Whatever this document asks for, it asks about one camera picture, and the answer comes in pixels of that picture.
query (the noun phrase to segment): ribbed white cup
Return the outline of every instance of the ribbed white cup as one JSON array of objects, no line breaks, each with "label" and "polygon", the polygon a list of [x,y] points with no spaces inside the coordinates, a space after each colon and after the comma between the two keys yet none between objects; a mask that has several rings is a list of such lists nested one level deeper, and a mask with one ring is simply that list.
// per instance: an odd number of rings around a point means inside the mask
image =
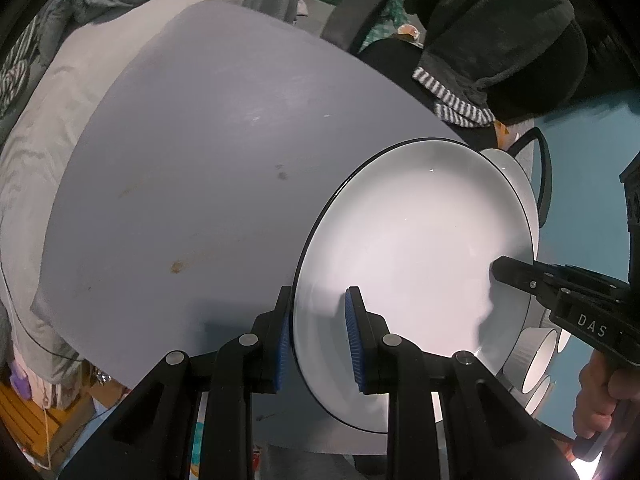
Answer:
[{"label": "ribbed white cup", "polygon": [[517,388],[511,389],[511,395],[524,407],[527,413],[531,415],[545,398],[546,391],[551,386],[551,377],[545,375],[538,381],[538,384],[528,393],[523,394]]},{"label": "ribbed white cup", "polygon": [[504,364],[502,373],[523,394],[528,394],[545,374],[556,350],[558,333],[551,328],[526,328]]},{"label": "ribbed white cup", "polygon": [[545,313],[542,316],[542,321],[540,321],[540,326],[542,328],[553,328],[554,330],[556,330],[556,332],[558,332],[558,347],[556,348],[556,350],[558,351],[558,353],[560,353],[562,350],[564,350],[564,347],[569,342],[571,333],[567,332],[567,330],[565,330],[564,328],[560,328],[555,323],[549,321],[549,314],[551,314],[551,311],[549,309],[546,309]]}]

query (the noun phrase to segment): bright light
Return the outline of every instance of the bright light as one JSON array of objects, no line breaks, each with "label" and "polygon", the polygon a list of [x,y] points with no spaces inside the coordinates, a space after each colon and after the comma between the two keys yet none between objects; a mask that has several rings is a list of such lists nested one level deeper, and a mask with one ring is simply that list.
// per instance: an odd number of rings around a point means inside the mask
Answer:
[{"label": "bright light", "polygon": [[600,453],[593,462],[584,462],[583,460],[575,459],[571,462],[571,465],[574,466],[575,471],[578,473],[580,480],[591,480],[593,475],[596,473],[596,468],[598,467],[598,462],[600,461],[600,457],[602,453]]}]

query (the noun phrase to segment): metal screw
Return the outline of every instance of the metal screw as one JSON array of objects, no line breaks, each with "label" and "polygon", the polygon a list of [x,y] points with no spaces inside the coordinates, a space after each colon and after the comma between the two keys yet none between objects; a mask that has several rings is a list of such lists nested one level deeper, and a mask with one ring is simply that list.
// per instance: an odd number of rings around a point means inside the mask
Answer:
[{"label": "metal screw", "polygon": [[463,365],[469,365],[474,361],[474,355],[471,352],[457,352],[456,360]]},{"label": "metal screw", "polygon": [[184,361],[184,354],[179,350],[174,350],[173,352],[169,352],[164,360],[168,365],[179,365]]},{"label": "metal screw", "polygon": [[382,342],[387,346],[398,346],[402,338],[397,334],[385,334],[382,336]]},{"label": "metal screw", "polygon": [[242,334],[238,338],[238,342],[242,346],[253,346],[258,342],[258,336],[250,332],[248,334]]}]

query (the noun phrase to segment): gray table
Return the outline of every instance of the gray table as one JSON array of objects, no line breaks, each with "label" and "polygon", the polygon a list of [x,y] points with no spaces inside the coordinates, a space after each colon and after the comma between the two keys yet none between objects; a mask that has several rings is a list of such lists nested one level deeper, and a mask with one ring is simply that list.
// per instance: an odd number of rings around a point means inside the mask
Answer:
[{"label": "gray table", "polygon": [[[55,329],[127,386],[166,354],[216,350],[271,310],[342,181],[414,137],[459,140],[354,57],[219,2],[185,10],[87,124],[50,216],[40,293]],[[331,418],[289,360],[255,438],[341,454],[386,435]]]}]

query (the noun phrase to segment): bed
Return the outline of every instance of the bed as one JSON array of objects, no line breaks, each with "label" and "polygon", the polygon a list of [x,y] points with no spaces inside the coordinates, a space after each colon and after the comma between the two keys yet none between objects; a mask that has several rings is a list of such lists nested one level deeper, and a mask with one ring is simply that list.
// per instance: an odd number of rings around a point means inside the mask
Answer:
[{"label": "bed", "polygon": [[[149,0],[130,9],[108,10],[75,28],[34,86],[2,149],[0,301],[15,347],[26,365],[49,383],[69,377],[82,357],[34,307],[47,222],[60,179],[85,124],[117,76],[169,20],[200,1]],[[287,22],[296,15],[297,0],[223,1]]]}]

